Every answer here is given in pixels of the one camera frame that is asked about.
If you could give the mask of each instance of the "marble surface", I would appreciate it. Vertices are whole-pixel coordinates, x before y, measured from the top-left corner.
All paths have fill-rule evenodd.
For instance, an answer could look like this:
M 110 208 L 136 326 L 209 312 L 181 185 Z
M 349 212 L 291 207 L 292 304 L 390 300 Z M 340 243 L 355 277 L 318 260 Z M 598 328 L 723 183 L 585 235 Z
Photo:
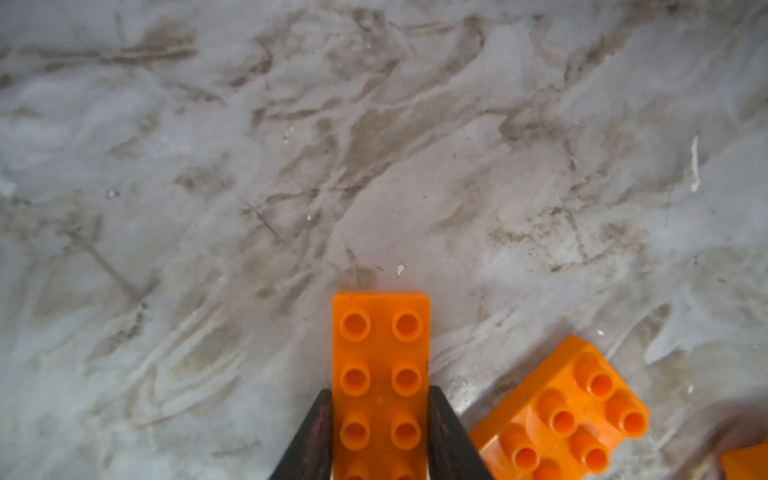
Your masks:
M 766 424 L 765 2 L 34 0 L 0 45 L 4 480 L 266 478 L 341 289 L 430 295 L 468 428 L 592 342 L 651 411 L 602 478 Z

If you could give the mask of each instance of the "orange building block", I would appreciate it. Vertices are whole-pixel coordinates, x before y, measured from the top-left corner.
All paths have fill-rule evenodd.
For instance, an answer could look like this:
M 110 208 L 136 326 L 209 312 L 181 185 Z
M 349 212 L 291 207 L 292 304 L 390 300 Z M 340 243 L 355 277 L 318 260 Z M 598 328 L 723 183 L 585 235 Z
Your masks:
M 648 409 L 589 343 L 569 336 L 469 437 L 496 480 L 602 473 Z
M 429 297 L 333 297 L 333 477 L 425 480 Z
M 726 480 L 767 480 L 768 439 L 748 449 L 730 449 L 720 456 Z

